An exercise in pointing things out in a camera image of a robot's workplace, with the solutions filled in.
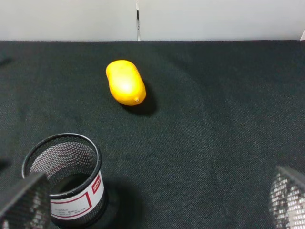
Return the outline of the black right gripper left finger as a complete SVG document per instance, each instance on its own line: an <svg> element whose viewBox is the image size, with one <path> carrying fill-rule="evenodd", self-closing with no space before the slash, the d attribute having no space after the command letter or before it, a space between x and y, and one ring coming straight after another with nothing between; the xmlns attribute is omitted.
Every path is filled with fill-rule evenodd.
<svg viewBox="0 0 305 229"><path fill-rule="evenodd" d="M50 185L34 172L0 195L2 229L46 229L51 220Z"/></svg>

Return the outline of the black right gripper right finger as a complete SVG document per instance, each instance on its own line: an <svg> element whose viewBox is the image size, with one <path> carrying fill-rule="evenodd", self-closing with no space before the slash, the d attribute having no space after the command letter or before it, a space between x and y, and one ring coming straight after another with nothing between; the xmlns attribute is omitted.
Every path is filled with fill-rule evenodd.
<svg viewBox="0 0 305 229"><path fill-rule="evenodd" d="M276 229L305 227L305 175L277 166L271 183L269 211Z"/></svg>

